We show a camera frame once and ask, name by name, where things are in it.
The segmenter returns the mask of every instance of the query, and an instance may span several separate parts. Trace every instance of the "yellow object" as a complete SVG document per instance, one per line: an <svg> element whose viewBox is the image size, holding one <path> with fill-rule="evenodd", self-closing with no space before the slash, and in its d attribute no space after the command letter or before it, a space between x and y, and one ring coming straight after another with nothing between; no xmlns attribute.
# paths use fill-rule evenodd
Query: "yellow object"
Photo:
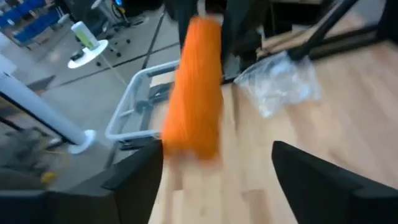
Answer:
<svg viewBox="0 0 398 224"><path fill-rule="evenodd" d="M51 184L55 180L55 178L57 178L56 173L54 173L54 172L45 172L41 176L40 181L43 184Z"/></svg>
<svg viewBox="0 0 398 224"><path fill-rule="evenodd" d="M120 10L123 14L126 13L126 10L125 10L124 8L122 8L122 7L118 7L118 8L119 8L119 10Z"/></svg>

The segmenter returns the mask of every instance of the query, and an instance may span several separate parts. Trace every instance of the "orange cylinder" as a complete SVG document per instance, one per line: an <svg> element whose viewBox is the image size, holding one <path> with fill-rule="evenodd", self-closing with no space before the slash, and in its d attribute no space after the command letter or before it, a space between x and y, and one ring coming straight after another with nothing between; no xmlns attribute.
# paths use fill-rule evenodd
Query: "orange cylinder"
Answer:
<svg viewBox="0 0 398 224"><path fill-rule="evenodd" d="M192 151L209 160L218 155L221 76L221 26L210 18L193 18L161 134L166 156Z"/></svg>

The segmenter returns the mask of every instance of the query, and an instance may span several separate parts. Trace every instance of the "white round table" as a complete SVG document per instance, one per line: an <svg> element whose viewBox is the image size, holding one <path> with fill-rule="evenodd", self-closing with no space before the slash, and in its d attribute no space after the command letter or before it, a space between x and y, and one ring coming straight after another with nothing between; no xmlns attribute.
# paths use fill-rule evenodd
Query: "white round table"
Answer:
<svg viewBox="0 0 398 224"><path fill-rule="evenodd" d="M101 56L101 58L104 60L105 64L109 67L109 69L112 70L112 72L116 75L118 79L120 79L125 85L126 82L124 81L123 77L114 69L114 67L108 62L108 60L102 55L104 50L107 48L109 42L107 40L100 40L99 41L99 46L95 48L94 50L89 50L87 47L83 49L83 56L79 58L78 60L70 60L68 62L68 68L74 69L81 67L88 62L94 60L96 57Z"/></svg>

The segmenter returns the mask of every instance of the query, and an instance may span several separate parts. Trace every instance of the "wooden floor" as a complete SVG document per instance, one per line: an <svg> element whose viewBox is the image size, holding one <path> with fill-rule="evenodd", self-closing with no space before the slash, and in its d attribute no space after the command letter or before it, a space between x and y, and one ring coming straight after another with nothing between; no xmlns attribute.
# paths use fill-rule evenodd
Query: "wooden floor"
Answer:
<svg viewBox="0 0 398 224"><path fill-rule="evenodd" d="M361 23L352 17L346 25ZM398 188L397 47L384 42L315 68L322 100L268 119L235 86L223 86L220 164L181 174L166 164L150 223L296 223L272 165L275 140Z"/></svg>

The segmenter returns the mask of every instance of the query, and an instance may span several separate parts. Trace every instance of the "blue chair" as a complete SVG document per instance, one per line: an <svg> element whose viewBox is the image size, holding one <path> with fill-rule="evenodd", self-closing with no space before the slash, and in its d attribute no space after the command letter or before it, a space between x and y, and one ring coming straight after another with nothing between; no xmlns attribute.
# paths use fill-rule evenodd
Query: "blue chair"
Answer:
<svg viewBox="0 0 398 224"><path fill-rule="evenodd" d="M15 7L15 10L17 10L21 14L21 16L28 15L30 11L33 9L34 8L31 5L27 4L26 2Z"/></svg>
<svg viewBox="0 0 398 224"><path fill-rule="evenodd" d="M32 30L36 31L36 33L40 34L43 32L49 25L47 24L46 17L40 16L35 21L33 21L28 27Z"/></svg>
<svg viewBox="0 0 398 224"><path fill-rule="evenodd" d="M25 27L22 31L20 31L18 34L14 35L14 38L18 40L21 44L26 44L30 41L33 40L37 36L37 33L35 30L31 28L31 26Z"/></svg>
<svg viewBox="0 0 398 224"><path fill-rule="evenodd" d="M0 16L0 28L6 28L9 25L7 19L4 16Z"/></svg>
<svg viewBox="0 0 398 224"><path fill-rule="evenodd" d="M26 3L29 4L32 9L37 9L38 7L45 6L44 0L27 0Z"/></svg>
<svg viewBox="0 0 398 224"><path fill-rule="evenodd" d="M61 15L56 9L54 9L54 10L49 11L49 13L44 15L44 17L45 17L45 22L47 23L47 25L52 26L60 20Z"/></svg>
<svg viewBox="0 0 398 224"><path fill-rule="evenodd" d="M3 17L6 21L11 20L14 23L17 23L22 19L20 12L15 9L8 10L4 13Z"/></svg>

